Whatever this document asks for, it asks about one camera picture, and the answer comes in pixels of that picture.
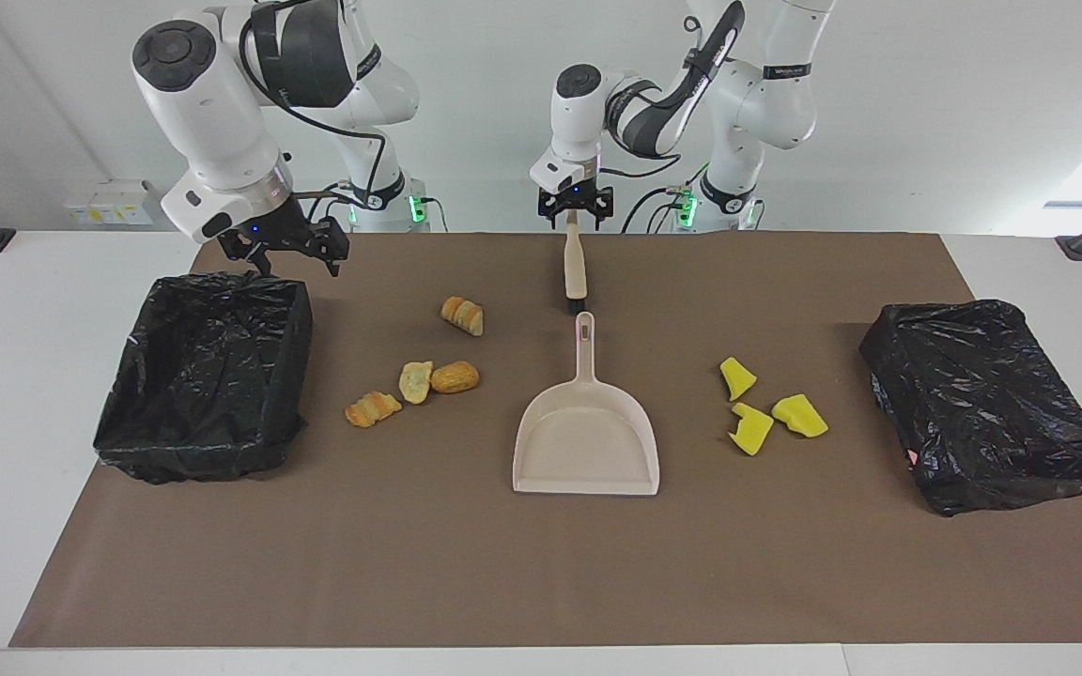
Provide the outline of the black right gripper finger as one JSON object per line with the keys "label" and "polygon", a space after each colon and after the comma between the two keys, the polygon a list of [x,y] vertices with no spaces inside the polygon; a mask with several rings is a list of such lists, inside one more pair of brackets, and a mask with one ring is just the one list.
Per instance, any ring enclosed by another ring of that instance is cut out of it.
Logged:
{"label": "black right gripper finger", "polygon": [[228,260],[243,260],[261,275],[273,274],[270,260],[267,257],[268,244],[266,242],[249,242],[238,231],[227,230],[219,235],[219,244],[222,246],[224,256]]}
{"label": "black right gripper finger", "polygon": [[349,256],[349,239],[337,218],[321,218],[312,226],[312,256],[324,262],[332,278],[339,277]]}

